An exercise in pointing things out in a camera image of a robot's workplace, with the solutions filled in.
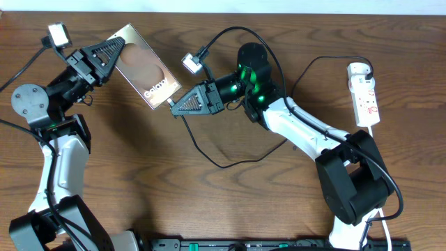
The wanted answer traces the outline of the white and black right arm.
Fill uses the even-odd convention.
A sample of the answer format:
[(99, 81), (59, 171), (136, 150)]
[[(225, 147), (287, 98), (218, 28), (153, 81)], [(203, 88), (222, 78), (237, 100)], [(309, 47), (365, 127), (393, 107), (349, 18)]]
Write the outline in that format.
[(181, 118), (217, 114), (239, 100), (252, 122), (289, 140), (315, 162), (324, 200), (335, 216), (330, 246), (365, 249), (372, 223), (387, 220), (382, 212), (387, 198), (401, 194), (373, 136), (333, 128), (299, 107), (272, 80), (271, 52), (265, 45), (244, 44), (236, 70), (218, 79), (203, 61), (207, 54), (202, 47), (183, 57), (190, 72), (205, 70), (207, 79), (172, 104), (171, 113)]

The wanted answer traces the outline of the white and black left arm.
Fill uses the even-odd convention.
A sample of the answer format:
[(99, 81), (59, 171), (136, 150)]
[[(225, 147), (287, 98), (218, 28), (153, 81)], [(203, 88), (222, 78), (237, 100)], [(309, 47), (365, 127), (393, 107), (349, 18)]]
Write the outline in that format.
[(66, 115), (109, 80), (124, 45), (117, 37), (75, 50), (63, 57), (66, 69), (47, 86), (23, 84), (14, 90), (11, 105), (26, 119), (25, 131), (38, 141), (45, 158), (28, 213), (10, 222), (18, 250), (48, 250), (59, 234), (69, 239), (58, 250), (140, 250), (133, 231), (108, 234), (84, 202), (91, 134), (81, 114)]

